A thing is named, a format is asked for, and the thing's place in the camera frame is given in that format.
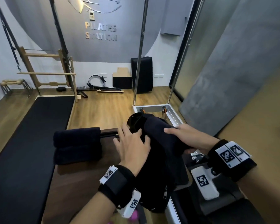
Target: electrical outlet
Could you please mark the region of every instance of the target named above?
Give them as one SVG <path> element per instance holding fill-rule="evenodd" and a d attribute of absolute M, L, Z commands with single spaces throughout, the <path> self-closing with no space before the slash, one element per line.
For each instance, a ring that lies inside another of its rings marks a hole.
<path fill-rule="evenodd" d="M 98 75 L 99 75 L 99 76 L 103 76 L 103 78 L 106 78 L 106 77 L 107 77 L 107 73 L 99 73 Z"/>

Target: hand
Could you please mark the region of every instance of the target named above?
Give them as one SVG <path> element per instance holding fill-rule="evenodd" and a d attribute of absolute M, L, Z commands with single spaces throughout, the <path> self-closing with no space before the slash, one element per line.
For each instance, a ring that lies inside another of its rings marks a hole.
<path fill-rule="evenodd" d="M 176 128 L 165 128 L 164 132 L 167 134 L 174 134 L 183 143 L 188 146 L 199 149 L 201 153 L 207 154 L 209 150 L 219 141 L 206 133 L 196 130 L 188 124 L 181 124 Z"/>
<path fill-rule="evenodd" d="M 150 138 L 146 135 L 144 143 L 140 139 L 142 129 L 131 133 L 126 124 L 117 129 L 120 142 L 114 138 L 114 144 L 120 156 L 120 165 L 130 169 L 137 176 L 150 151 Z"/>

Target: wall socket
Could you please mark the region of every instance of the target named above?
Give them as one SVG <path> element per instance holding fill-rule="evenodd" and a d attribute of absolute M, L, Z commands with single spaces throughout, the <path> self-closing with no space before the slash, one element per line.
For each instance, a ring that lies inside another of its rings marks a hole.
<path fill-rule="evenodd" d="M 163 75 L 163 74 L 160 74 L 160 75 L 158 75 L 158 74 L 154 74 L 154 75 L 153 75 L 153 77 L 154 77 L 154 78 L 163 78 L 163 77 L 164 77 L 164 75 Z"/>
<path fill-rule="evenodd" d="M 107 73 L 99 73 L 98 75 L 101 77 L 103 76 L 103 78 L 107 78 Z"/>

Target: pink object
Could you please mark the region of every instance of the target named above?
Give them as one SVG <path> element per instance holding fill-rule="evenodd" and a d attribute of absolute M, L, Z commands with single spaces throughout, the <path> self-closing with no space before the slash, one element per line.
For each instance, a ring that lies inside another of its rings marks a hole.
<path fill-rule="evenodd" d="M 134 210 L 132 216 L 129 218 L 130 221 L 138 220 L 138 211 Z"/>

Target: black padded mat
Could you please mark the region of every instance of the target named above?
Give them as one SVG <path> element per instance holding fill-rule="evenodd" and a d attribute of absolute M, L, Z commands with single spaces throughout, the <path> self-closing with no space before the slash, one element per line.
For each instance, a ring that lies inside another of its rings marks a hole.
<path fill-rule="evenodd" d="M 39 97 L 0 153 L 0 224 L 41 223 L 54 163 L 53 134 L 75 97 Z"/>

